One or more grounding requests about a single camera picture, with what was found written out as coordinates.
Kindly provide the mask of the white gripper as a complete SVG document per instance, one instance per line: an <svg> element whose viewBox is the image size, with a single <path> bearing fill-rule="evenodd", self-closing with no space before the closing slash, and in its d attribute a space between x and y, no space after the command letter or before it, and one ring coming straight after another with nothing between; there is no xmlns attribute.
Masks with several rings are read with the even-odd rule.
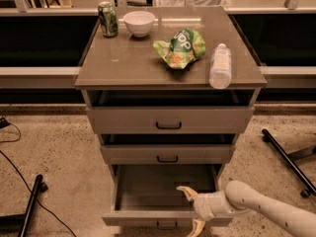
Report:
<svg viewBox="0 0 316 237"><path fill-rule="evenodd" d="M230 217L235 212L224 191L198 194L192 188L185 186L177 186L177 190L183 192L188 201L194 201L194 209L198 216L193 219L193 229L187 237L198 237L206 221L218 217Z"/></svg>

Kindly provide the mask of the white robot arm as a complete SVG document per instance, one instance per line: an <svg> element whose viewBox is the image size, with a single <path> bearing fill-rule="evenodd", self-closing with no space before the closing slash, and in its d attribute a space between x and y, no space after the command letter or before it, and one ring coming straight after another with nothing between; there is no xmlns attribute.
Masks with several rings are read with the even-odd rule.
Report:
<svg viewBox="0 0 316 237"><path fill-rule="evenodd" d="M198 237L207 221L219 216L233 217L256 211L294 237L316 237L316 214L267 197L240 181L229 182L224 190L200 194L178 186L193 203L196 218L188 237Z"/></svg>

